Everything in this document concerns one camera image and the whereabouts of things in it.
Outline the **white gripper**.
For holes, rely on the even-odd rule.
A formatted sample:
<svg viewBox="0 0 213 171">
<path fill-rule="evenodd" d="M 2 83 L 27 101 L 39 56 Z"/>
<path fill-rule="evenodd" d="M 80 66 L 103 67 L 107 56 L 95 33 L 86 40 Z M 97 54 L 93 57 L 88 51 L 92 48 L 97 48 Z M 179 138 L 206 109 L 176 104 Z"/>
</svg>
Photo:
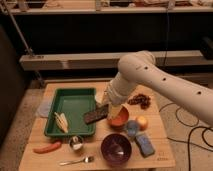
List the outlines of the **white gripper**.
<svg viewBox="0 0 213 171">
<path fill-rule="evenodd" d="M 118 106 L 114 106 L 107 97 L 104 97 L 101 101 L 101 104 L 102 105 L 107 105 L 108 106 L 108 118 L 109 119 L 114 119 L 116 118 L 121 109 L 122 109 L 122 106 L 121 105 L 118 105 Z"/>
</svg>

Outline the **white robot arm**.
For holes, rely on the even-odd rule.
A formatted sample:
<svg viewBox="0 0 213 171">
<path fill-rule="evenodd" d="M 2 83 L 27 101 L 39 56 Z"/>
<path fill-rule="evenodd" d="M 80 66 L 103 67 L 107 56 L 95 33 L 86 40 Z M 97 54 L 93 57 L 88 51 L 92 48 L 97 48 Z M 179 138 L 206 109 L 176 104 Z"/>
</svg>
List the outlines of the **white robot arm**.
<svg viewBox="0 0 213 171">
<path fill-rule="evenodd" d="M 139 51 L 122 56 L 118 73 L 107 88 L 107 100 L 125 103 L 138 85 L 149 87 L 213 127 L 213 90 L 170 75 L 155 66 L 155 56 Z"/>
</svg>

